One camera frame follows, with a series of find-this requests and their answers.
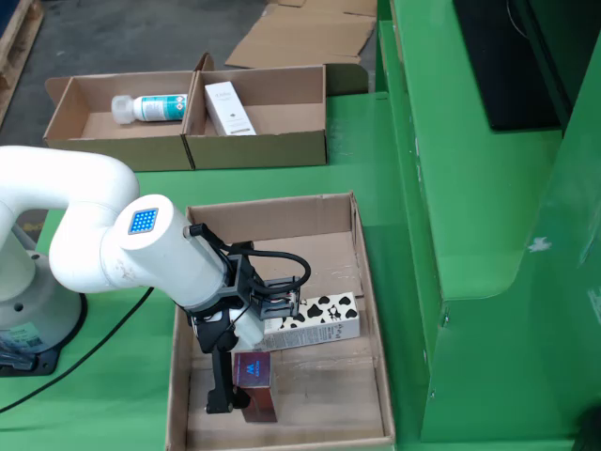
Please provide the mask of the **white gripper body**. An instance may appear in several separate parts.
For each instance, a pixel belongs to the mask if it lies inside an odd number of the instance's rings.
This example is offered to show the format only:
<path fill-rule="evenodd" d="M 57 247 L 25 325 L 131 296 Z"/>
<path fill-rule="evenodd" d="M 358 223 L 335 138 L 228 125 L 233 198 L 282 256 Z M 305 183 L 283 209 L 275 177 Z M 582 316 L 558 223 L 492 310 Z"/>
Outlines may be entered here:
<path fill-rule="evenodd" d="M 234 325 L 238 342 L 233 352 L 252 351 L 264 338 L 264 322 L 252 308 L 230 309 L 229 317 Z"/>

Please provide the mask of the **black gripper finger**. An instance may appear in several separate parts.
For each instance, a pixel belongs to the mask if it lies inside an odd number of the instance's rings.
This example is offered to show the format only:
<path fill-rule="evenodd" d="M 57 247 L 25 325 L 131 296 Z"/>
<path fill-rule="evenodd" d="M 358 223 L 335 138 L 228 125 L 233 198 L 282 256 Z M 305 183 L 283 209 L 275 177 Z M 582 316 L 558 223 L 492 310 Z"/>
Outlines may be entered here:
<path fill-rule="evenodd" d="M 208 321 L 191 316 L 191 325 L 201 351 L 211 355 L 214 388 L 208 391 L 207 414 L 230 413 L 250 405 L 250 396 L 233 382 L 231 351 L 239 339 L 229 312 L 218 320 Z"/>

